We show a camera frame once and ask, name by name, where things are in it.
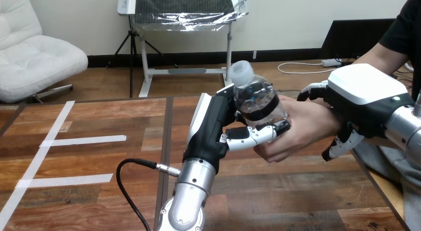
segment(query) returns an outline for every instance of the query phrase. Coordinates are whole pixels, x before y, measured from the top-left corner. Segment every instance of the white armchair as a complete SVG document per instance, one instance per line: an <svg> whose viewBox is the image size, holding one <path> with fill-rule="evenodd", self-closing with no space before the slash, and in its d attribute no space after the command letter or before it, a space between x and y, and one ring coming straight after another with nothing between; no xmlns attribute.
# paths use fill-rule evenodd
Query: white armchair
<svg viewBox="0 0 421 231"><path fill-rule="evenodd" d="M43 89L87 68L86 54L76 46L43 36L29 0L0 0L0 101L13 103L72 88Z"/></svg>

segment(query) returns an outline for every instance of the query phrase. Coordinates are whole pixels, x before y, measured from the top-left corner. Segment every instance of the bottle cap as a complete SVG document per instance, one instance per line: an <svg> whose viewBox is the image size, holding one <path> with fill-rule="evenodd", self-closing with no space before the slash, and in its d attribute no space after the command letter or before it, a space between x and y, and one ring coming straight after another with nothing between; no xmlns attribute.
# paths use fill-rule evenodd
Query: bottle cap
<svg viewBox="0 0 421 231"><path fill-rule="evenodd" d="M238 61L229 68L228 76L236 87L241 87L253 81L254 72L248 61Z"/></svg>

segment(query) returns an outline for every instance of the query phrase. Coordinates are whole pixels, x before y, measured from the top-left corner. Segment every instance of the black t-shirt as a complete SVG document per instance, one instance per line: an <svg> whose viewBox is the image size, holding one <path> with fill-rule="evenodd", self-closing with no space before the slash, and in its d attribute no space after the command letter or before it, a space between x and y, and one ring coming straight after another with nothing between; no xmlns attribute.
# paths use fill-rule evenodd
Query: black t-shirt
<svg viewBox="0 0 421 231"><path fill-rule="evenodd" d="M414 67L412 98L421 89L421 0L408 0L379 42L384 47L409 56Z"/></svg>

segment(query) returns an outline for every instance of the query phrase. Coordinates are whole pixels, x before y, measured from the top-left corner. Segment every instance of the white wall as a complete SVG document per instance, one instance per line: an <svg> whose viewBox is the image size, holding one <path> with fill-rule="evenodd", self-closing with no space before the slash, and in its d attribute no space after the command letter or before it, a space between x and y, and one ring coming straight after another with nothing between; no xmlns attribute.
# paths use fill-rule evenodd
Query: white wall
<svg viewBox="0 0 421 231"><path fill-rule="evenodd" d="M44 35L69 41L88 55L115 53L127 34L118 0L30 1ZM250 14L233 24L233 49L320 48L333 20L396 17L405 1L249 0ZM214 52L226 50L226 32L151 31L146 39L164 53ZM121 53L130 52L127 45Z"/></svg>

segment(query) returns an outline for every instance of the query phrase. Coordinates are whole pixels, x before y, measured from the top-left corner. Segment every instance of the bottle label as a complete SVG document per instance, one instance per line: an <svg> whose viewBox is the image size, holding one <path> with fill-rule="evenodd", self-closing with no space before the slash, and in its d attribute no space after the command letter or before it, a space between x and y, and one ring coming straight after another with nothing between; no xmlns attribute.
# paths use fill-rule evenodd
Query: bottle label
<svg viewBox="0 0 421 231"><path fill-rule="evenodd" d="M251 113L241 112L241 115L243 115L243 117L249 121L259 121L269 116L278 104L279 98L278 96L274 96L264 108Z"/></svg>

